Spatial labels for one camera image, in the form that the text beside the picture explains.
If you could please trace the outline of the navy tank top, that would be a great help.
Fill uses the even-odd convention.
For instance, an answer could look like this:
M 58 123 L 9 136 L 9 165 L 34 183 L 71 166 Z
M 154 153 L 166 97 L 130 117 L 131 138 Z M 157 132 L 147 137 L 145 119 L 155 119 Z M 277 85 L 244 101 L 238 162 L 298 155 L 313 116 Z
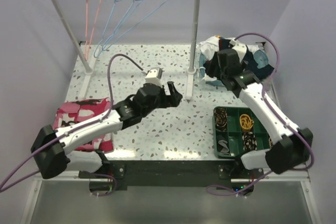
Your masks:
M 211 60 L 216 52 L 221 49 L 227 49 L 231 46 L 232 38 L 223 38 L 219 36 L 212 36 L 199 44 L 199 73 L 202 79 L 213 86 L 221 86 L 222 83 L 216 78 L 207 75 L 206 69 L 210 66 Z M 247 62 L 247 70 L 252 71 L 259 80 L 264 80 L 274 70 L 269 64 L 268 56 L 257 45 L 247 45 L 241 41 L 233 46 L 238 52 L 240 61 Z

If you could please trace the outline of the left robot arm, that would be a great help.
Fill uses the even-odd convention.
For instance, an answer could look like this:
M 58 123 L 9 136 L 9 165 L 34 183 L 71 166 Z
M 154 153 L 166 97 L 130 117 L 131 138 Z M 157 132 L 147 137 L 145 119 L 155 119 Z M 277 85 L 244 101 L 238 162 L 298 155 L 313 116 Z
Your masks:
M 146 83 L 136 94 L 129 95 L 111 109 L 81 123 L 54 130 L 51 125 L 42 127 L 30 149 L 38 170 L 44 179 L 51 179 L 66 170 L 71 170 L 78 160 L 83 170 L 103 178 L 109 165 L 99 154 L 85 153 L 82 158 L 73 151 L 108 133 L 122 131 L 141 122 L 155 109 L 175 108 L 180 105 L 182 95 L 172 81 L 167 82 L 169 94 L 163 86 Z

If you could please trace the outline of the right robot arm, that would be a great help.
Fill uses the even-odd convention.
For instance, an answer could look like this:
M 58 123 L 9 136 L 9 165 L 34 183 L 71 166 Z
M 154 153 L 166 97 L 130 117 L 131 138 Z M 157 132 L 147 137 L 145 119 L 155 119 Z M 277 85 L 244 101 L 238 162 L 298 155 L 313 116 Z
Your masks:
M 269 98 L 266 84 L 246 70 L 247 63 L 240 61 L 234 49 L 216 52 L 206 69 L 209 77 L 221 81 L 224 87 L 244 102 L 261 122 L 270 136 L 273 147 L 267 150 L 250 151 L 239 155 L 234 173 L 246 178 L 253 169 L 268 168 L 276 174 L 298 170 L 298 165 L 314 164 L 312 152 L 313 134 L 308 128 L 301 129 L 293 123 Z

